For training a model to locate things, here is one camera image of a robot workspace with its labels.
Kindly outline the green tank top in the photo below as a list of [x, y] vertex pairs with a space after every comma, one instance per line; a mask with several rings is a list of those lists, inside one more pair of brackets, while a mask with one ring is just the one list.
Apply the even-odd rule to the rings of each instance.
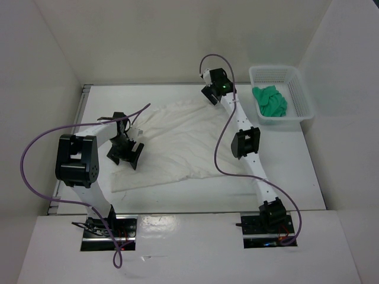
[[252, 88], [261, 115], [264, 117], [284, 117], [287, 114], [287, 101], [275, 86]]

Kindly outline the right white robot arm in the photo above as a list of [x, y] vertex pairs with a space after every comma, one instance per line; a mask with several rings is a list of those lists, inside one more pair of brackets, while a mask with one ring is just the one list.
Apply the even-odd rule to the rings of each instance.
[[247, 175], [258, 181], [256, 194], [259, 203], [259, 225], [263, 231], [271, 233], [285, 221], [287, 212], [275, 189], [268, 183], [260, 161], [260, 129], [248, 120], [235, 86], [224, 69], [207, 69], [200, 76], [205, 81], [202, 93], [213, 105], [221, 103], [229, 115], [229, 125], [235, 130], [230, 146], [232, 155], [243, 164]]

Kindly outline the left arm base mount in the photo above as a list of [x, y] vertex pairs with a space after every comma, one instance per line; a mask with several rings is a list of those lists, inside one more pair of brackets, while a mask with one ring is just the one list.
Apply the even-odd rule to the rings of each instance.
[[[81, 251], [114, 251], [115, 245], [100, 220], [87, 218], [85, 222], [72, 222], [82, 229]], [[117, 215], [108, 226], [122, 251], [134, 251], [137, 235], [137, 215]]]

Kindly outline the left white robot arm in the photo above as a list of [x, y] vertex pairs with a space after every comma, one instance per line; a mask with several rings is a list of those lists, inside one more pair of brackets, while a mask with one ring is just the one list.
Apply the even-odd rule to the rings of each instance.
[[55, 174], [87, 207], [89, 227], [96, 226], [108, 237], [117, 231], [118, 222], [113, 206], [106, 200], [97, 181], [100, 174], [98, 148], [110, 141], [107, 158], [116, 165], [121, 161], [129, 163], [135, 170], [144, 144], [137, 142], [140, 131], [131, 127], [130, 120], [122, 112], [101, 117], [99, 122], [99, 125], [76, 134], [61, 135]]

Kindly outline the white tank top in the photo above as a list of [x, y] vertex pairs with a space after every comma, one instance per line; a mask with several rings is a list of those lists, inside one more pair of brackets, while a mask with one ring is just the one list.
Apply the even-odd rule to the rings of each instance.
[[136, 169], [120, 164], [111, 174], [110, 189], [122, 192], [187, 179], [221, 176], [216, 169], [244, 174], [230, 145], [235, 135], [221, 105], [204, 100], [179, 101], [138, 117], [144, 144]]

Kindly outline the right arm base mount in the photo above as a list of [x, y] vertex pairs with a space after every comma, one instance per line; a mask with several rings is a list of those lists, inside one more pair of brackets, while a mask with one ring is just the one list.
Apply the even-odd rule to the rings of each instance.
[[245, 249], [263, 249], [285, 247], [295, 236], [292, 217], [287, 214], [284, 221], [265, 228], [259, 215], [242, 214], [240, 221], [235, 224], [242, 230], [243, 246]]

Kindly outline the white plastic basket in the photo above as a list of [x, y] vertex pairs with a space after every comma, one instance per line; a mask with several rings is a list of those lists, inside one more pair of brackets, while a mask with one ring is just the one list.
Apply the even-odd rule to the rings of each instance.
[[261, 114], [257, 101], [254, 101], [261, 124], [302, 122], [314, 117], [310, 95], [300, 72], [295, 67], [285, 65], [252, 66], [249, 68], [249, 77], [253, 88], [263, 89], [274, 86], [287, 102], [284, 116], [267, 117]]

